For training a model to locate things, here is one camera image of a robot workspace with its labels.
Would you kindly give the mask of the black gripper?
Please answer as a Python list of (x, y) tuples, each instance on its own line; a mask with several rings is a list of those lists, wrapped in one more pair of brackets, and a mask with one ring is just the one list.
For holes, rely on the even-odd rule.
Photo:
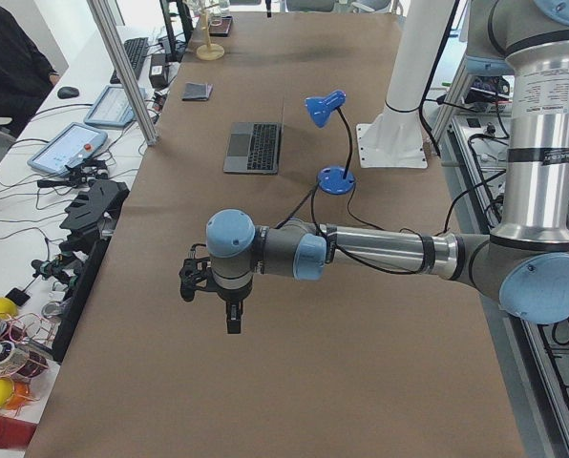
[(228, 334), (237, 335), (242, 333), (243, 301), (250, 295), (251, 291), (251, 284), (246, 284), (236, 289), (217, 287), (218, 296), (225, 302)]

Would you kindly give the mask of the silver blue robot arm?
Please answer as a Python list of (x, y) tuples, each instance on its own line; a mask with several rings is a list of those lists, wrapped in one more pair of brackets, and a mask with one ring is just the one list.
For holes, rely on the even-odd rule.
[(229, 333), (242, 330), (255, 275), (314, 281), (337, 254), (468, 284), (530, 323), (569, 318), (569, 1), (473, 1), (466, 56), (515, 77), (500, 223), (487, 236), (440, 237), (299, 220), (270, 228), (222, 210), (206, 226), (207, 284)]

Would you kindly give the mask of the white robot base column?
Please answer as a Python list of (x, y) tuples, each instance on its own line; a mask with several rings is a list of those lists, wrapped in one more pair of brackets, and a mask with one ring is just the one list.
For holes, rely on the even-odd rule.
[(421, 104), (457, 9), (454, 0), (411, 2), (383, 112), (372, 123), (357, 126), (363, 168), (427, 167), (419, 120)]

